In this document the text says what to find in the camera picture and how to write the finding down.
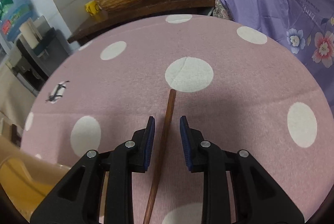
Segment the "purple floral fabric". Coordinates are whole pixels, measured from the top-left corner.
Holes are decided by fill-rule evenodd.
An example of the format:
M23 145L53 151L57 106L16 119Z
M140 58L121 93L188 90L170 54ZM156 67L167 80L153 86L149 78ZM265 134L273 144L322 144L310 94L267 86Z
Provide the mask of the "purple floral fabric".
M288 48L310 71L334 113L334 0L220 0L233 19Z

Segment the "blue water jug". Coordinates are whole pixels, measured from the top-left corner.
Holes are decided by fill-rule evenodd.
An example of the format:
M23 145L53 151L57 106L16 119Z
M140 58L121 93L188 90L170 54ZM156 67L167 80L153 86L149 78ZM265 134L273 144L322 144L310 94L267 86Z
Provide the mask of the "blue water jug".
M8 41L14 42L29 18L36 19L30 0L0 0L0 28Z

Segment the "yellow container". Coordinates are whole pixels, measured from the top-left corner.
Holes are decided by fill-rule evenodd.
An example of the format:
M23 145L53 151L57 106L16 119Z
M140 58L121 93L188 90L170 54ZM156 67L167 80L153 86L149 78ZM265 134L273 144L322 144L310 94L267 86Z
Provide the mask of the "yellow container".
M94 0L91 0L90 2L86 3L85 8L86 11L92 16L96 15L100 11L99 5Z
M1 164L0 181L9 199L26 220L30 220L33 211L54 187L34 181L18 158L10 158Z

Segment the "wooden shelf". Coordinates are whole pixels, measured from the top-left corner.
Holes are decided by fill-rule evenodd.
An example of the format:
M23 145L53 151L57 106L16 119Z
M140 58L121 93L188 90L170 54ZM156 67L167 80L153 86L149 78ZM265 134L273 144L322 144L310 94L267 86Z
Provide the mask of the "wooden shelf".
M97 15L90 16L81 24L68 39L68 42L78 41L80 45L83 45L112 28L140 18L159 15L173 10L206 7L215 7L215 0L147 0L125 10L110 13L100 11Z

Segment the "pink flower print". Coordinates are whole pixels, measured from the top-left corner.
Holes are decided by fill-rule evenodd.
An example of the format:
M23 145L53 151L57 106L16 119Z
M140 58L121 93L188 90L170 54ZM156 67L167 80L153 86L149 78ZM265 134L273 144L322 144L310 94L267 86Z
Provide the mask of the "pink flower print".
M317 48L312 55L312 59L315 63L322 61L326 68L329 68L333 65L334 57L334 34L330 31L327 31L325 36L322 33L318 32L314 37L314 44Z

